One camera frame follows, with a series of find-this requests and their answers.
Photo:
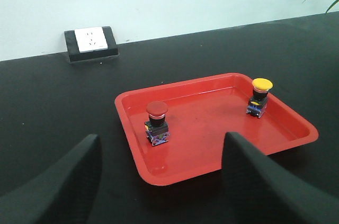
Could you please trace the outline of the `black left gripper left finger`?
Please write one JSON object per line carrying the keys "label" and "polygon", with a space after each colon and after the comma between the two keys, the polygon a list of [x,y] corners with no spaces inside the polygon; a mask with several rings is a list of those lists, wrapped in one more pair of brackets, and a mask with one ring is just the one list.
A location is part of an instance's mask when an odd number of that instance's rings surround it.
{"label": "black left gripper left finger", "polygon": [[101,140],[88,135],[43,173],[1,196],[1,223],[87,223],[101,181]]}

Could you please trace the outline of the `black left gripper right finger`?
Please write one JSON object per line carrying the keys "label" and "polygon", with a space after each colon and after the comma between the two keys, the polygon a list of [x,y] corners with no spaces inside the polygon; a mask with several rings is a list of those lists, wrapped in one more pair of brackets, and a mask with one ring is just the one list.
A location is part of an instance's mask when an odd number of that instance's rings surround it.
{"label": "black left gripper right finger", "polygon": [[222,178],[238,223],[338,223],[338,199],[296,177],[237,132],[225,134]]}

